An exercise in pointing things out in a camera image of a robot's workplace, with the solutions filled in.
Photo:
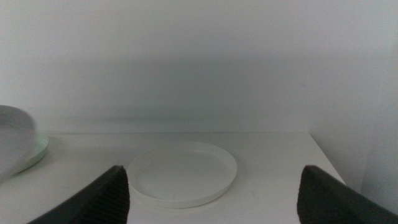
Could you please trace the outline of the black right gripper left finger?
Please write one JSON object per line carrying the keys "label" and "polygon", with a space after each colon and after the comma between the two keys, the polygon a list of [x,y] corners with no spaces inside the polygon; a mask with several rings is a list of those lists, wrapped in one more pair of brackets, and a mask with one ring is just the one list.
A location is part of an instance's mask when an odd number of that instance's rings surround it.
{"label": "black right gripper left finger", "polygon": [[126,224],[130,207],[127,173],[112,166],[91,184],[31,224]]}

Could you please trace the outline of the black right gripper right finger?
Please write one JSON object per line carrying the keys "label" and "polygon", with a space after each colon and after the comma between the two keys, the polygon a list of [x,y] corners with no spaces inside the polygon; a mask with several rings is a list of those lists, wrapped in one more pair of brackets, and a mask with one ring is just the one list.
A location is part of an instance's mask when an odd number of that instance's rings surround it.
{"label": "black right gripper right finger", "polygon": [[313,165],[301,174],[297,214],[300,223],[397,223],[395,213]]}

